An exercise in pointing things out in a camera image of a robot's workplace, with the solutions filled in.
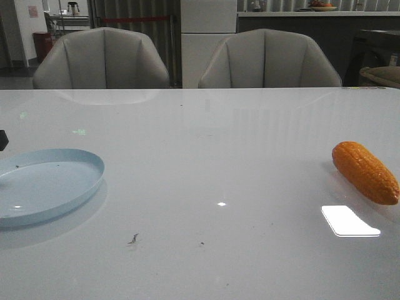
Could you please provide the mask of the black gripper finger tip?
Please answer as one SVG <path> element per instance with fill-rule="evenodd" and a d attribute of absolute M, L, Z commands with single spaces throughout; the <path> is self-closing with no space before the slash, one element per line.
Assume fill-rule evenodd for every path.
<path fill-rule="evenodd" d="M 6 146 L 9 143 L 9 139 L 5 130 L 0 130 L 0 151 L 5 150 Z"/>

